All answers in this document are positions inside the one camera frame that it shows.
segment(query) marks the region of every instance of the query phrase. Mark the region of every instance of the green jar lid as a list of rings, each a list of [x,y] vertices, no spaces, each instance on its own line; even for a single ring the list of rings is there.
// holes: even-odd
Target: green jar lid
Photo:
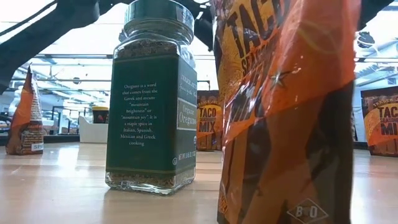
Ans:
[[[180,3],[171,0],[136,0],[130,3],[124,26],[147,20],[169,20],[179,22],[193,33],[192,13]]]

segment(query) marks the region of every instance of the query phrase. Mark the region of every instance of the yellow container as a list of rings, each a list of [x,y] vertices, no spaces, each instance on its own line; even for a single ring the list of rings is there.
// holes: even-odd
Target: yellow container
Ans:
[[[109,108],[106,106],[93,106],[93,123],[94,124],[107,124],[109,116]]]

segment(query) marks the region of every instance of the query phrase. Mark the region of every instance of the white object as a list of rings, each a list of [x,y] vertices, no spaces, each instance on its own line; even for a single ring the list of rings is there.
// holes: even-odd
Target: white object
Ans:
[[[90,124],[79,116],[79,134],[81,143],[107,143],[108,124]]]
[[[53,120],[43,119],[42,122],[43,122],[43,126],[53,126],[54,125]]]
[[[32,144],[32,152],[34,151],[40,151],[44,149],[44,143],[37,143],[37,144]]]

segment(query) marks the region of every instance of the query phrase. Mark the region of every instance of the taco seasoning mix packet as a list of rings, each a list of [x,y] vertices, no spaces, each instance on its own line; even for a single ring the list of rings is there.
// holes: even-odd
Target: taco seasoning mix packet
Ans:
[[[369,152],[398,157],[398,87],[361,91]]]
[[[198,90],[197,150],[220,151],[223,112],[218,90]]]
[[[222,224],[347,224],[360,0],[214,0]]]
[[[12,117],[6,144],[7,154],[43,154],[43,115],[39,97],[37,82],[29,67],[21,100]]]

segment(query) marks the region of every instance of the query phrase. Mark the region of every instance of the plastic packet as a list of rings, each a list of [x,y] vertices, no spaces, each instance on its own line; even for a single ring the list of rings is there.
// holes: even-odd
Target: plastic packet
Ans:
[[[197,149],[220,151],[223,133],[223,111],[218,90],[198,90]]]
[[[360,0],[214,0],[218,223],[349,223]]]
[[[369,151],[375,156],[398,157],[398,87],[361,91]]]
[[[43,115],[35,77],[28,68],[21,100],[12,117],[6,152],[10,155],[43,154]]]

